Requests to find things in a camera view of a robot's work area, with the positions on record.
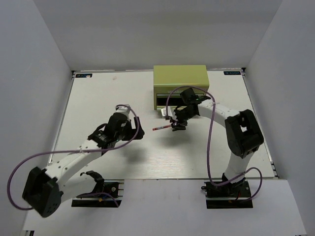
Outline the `red refill pen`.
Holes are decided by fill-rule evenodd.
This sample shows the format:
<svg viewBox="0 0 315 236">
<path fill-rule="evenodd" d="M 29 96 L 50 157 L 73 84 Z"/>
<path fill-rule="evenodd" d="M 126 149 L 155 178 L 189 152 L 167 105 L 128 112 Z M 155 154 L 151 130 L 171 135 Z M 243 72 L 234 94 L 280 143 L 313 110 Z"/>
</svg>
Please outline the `red refill pen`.
<svg viewBox="0 0 315 236">
<path fill-rule="evenodd" d="M 172 127 L 172 125 L 170 124 L 170 125 L 164 125 L 164 126 L 155 127 L 152 130 L 153 131 L 157 131 L 157 130 L 162 130 L 162 129 L 171 128 L 171 127 Z"/>
</svg>

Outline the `green metal drawer toolbox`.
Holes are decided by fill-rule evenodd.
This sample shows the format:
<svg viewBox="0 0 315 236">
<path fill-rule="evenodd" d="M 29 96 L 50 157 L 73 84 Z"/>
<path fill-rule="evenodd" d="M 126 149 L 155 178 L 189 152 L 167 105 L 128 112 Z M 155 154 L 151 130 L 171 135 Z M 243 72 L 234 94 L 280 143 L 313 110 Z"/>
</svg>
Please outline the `green metal drawer toolbox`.
<svg viewBox="0 0 315 236">
<path fill-rule="evenodd" d="M 209 78 L 205 65 L 155 65 L 154 66 L 154 109 L 166 105 L 168 95 L 180 86 L 195 86 L 209 89 Z"/>
</svg>

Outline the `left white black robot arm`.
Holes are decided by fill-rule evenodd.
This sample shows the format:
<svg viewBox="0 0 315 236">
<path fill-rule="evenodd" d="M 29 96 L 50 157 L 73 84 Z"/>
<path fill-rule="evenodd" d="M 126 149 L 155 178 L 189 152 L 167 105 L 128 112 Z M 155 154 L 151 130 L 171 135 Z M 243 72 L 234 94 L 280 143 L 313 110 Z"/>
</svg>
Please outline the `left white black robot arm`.
<svg viewBox="0 0 315 236">
<path fill-rule="evenodd" d="M 76 150 L 66 151 L 66 156 L 44 168 L 30 170 L 22 198 L 41 217 L 52 215 L 61 203 L 78 197 L 105 195 L 104 178 L 95 171 L 83 169 L 105 153 L 118 149 L 116 143 L 125 145 L 141 140 L 144 131 L 140 118 L 131 120 L 128 111 L 117 110 L 107 123 L 98 126 Z"/>
</svg>

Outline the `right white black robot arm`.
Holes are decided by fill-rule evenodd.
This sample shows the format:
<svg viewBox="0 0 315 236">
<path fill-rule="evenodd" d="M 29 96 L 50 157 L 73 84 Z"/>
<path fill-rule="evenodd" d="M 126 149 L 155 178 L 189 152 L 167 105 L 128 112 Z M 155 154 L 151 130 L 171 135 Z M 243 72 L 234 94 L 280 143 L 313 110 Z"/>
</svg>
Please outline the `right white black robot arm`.
<svg viewBox="0 0 315 236">
<path fill-rule="evenodd" d="M 253 154 L 264 143 L 264 138 L 254 113 L 251 110 L 237 111 L 217 102 L 213 95 L 206 92 L 205 96 L 195 94 L 197 87 L 182 86 L 180 97 L 185 108 L 177 111 L 166 106 L 162 112 L 165 119 L 171 123 L 173 131 L 185 130 L 187 121 L 195 116 L 210 119 L 210 127 L 207 141 L 206 160 L 210 160 L 210 144 L 212 138 L 213 123 L 225 128 L 228 147 L 231 151 L 230 159 L 223 181 L 210 183 L 219 187 L 228 196 L 234 196 L 240 190 L 240 184 L 247 172 L 249 161 Z"/>
</svg>

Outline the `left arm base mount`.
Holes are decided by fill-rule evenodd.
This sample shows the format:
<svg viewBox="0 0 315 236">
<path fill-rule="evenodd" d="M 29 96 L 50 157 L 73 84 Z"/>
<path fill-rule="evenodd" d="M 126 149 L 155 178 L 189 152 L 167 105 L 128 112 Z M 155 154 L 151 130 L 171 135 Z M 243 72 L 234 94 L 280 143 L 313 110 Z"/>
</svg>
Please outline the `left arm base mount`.
<svg viewBox="0 0 315 236">
<path fill-rule="evenodd" d="M 73 198 L 72 207 L 118 208 L 123 200 L 124 180 L 106 180 L 92 193 Z"/>
</svg>

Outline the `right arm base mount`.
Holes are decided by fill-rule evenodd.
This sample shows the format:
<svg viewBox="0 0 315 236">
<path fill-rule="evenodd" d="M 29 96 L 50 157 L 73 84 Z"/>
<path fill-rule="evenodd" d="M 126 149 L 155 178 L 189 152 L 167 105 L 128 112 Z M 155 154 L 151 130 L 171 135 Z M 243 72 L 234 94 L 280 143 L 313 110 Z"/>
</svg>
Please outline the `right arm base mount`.
<svg viewBox="0 0 315 236">
<path fill-rule="evenodd" d="M 253 208 L 249 183 L 245 180 L 241 183 L 213 186 L 210 182 L 204 182 L 201 190 L 205 193 L 207 209 L 246 209 Z"/>
</svg>

